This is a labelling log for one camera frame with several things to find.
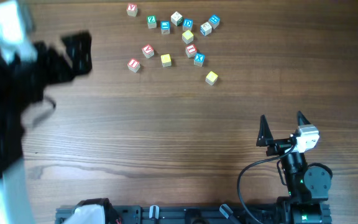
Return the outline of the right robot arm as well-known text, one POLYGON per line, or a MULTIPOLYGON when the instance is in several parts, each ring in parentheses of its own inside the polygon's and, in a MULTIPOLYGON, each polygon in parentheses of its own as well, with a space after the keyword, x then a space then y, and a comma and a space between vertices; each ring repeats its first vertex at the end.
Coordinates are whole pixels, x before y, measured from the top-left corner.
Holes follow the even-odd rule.
POLYGON ((297 113, 298 127, 289 138, 274 139, 266 117, 260 117, 256 145, 267 147, 266 155, 279 156, 277 167, 288 196, 276 202, 275 223, 331 223, 328 200, 332 170, 321 163, 307 163, 305 152, 313 149, 319 140, 319 130, 302 112, 297 113))

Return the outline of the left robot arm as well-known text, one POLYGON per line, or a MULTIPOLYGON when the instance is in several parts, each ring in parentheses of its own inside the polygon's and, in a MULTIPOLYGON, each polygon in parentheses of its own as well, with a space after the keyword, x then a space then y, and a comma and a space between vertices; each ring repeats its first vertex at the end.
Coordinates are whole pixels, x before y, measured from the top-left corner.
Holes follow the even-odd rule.
POLYGON ((66 54, 44 42, 33 43, 33 62, 14 56, 8 65, 0 56, 0 223, 34 223, 27 194, 22 138, 23 112, 45 99, 49 85, 68 83, 92 69, 89 31, 61 38, 66 54))

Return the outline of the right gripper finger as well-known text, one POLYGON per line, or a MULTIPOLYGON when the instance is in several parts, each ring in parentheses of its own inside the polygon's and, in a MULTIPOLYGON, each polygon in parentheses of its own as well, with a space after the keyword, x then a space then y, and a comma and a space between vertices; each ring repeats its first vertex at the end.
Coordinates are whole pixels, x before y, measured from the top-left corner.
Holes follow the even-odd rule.
POLYGON ((298 122, 298 126, 304 126, 304 125, 310 125, 311 123, 306 119, 306 117, 304 116, 304 114, 301 111, 297 112, 297 116, 296 116, 297 122, 298 122))
POLYGON ((269 128, 265 115, 260 117, 260 128, 257 137, 256 146, 264 147, 273 145, 274 139, 269 128))

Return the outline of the blue X letter block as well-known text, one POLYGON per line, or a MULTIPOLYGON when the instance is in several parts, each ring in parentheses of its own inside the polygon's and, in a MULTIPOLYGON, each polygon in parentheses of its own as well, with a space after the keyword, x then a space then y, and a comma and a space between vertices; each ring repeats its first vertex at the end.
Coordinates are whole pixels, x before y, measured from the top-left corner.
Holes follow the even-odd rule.
POLYGON ((194 57, 194 65, 202 67, 205 60, 205 55, 196 53, 194 57))

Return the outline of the red A letter block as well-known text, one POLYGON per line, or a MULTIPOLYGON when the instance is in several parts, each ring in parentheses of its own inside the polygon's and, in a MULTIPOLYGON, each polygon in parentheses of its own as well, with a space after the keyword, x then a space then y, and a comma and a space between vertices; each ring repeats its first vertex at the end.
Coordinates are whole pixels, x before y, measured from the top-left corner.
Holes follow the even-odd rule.
POLYGON ((152 56, 154 56, 154 49, 152 48, 151 45, 145 45, 144 47, 142 47, 142 53, 144 54, 144 56, 146 58, 150 58, 152 56))

